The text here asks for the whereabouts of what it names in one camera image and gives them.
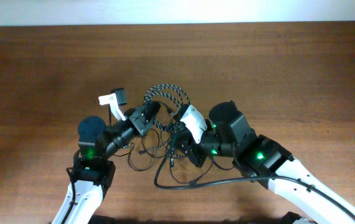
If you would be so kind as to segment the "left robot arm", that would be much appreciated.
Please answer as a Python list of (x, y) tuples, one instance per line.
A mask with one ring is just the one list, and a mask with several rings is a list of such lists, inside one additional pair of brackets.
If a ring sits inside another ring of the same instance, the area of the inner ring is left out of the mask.
[(89, 223), (110, 188), (116, 166), (109, 158), (152, 128), (160, 103), (127, 110), (113, 125), (89, 116), (78, 125), (79, 150), (67, 168), (69, 185), (53, 223)]

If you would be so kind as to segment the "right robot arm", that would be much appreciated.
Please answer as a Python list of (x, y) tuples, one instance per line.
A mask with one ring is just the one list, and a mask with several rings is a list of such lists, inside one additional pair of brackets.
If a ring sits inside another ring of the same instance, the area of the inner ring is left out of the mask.
[(182, 105), (175, 147), (197, 167), (208, 157), (230, 157), (233, 166), (306, 213), (316, 223), (355, 223), (355, 207), (320, 182), (286, 148), (256, 134), (233, 101), (214, 106), (207, 118)]

